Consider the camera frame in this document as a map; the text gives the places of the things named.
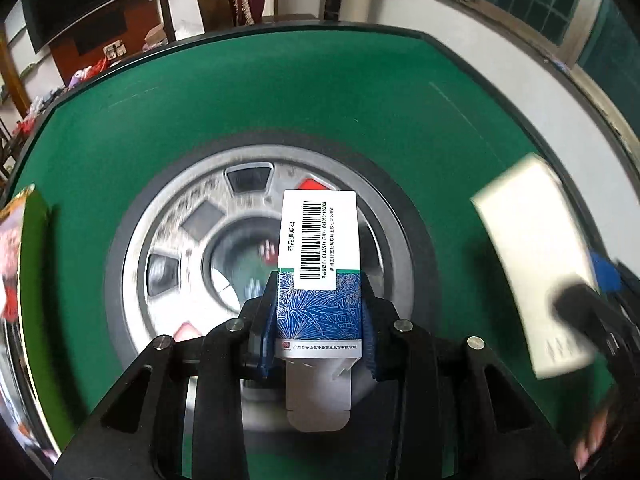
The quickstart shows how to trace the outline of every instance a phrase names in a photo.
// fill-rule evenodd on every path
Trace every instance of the metal screw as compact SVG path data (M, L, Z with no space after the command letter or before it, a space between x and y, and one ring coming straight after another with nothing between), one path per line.
M414 327L414 324L408 319L396 319L394 321L394 328L398 332L409 332Z
M172 338L170 335L159 335L154 338L151 344L156 350L164 350L171 344Z
M244 328L244 321L239 317L235 317L225 323L225 328L229 330L229 332L237 332Z
M477 335L473 335L467 339L466 344L469 345L469 348L473 348L474 350L482 350L484 348L484 340Z

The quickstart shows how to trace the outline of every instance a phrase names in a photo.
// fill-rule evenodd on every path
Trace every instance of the red triangle button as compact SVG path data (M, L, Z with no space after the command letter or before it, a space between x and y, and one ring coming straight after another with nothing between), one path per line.
M317 180L312 178L306 179L302 184L298 186L298 189L314 189L318 191L329 191L329 188L324 184L320 184Z

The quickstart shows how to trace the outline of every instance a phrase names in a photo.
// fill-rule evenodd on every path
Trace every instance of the barcode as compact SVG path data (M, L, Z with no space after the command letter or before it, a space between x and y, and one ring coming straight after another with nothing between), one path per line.
M320 202L302 203L300 278L320 279Z

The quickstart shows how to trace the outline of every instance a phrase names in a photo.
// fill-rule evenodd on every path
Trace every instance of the barcode label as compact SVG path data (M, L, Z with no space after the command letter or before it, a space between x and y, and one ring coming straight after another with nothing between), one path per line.
M319 280L321 277L321 207L321 202L302 203L301 280Z
M337 273L360 272L356 194L287 189L278 267L297 290L336 290Z

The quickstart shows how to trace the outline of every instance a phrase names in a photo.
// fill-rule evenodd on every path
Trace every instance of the blue object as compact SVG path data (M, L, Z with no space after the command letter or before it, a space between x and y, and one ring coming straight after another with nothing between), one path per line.
M336 273L336 290L293 287L294 273L278 273L278 338L346 340L362 338L360 273Z
M376 331L373 328L367 303L362 300L362 358L372 375L376 376Z
M618 292L622 288L622 280L616 267L594 251L590 251L590 257L600 291L604 294Z
M278 332L276 326L276 296L270 302L269 313L264 324L264 331L260 339L260 351L258 353L258 369L263 378L269 377L269 371L275 358L274 343Z

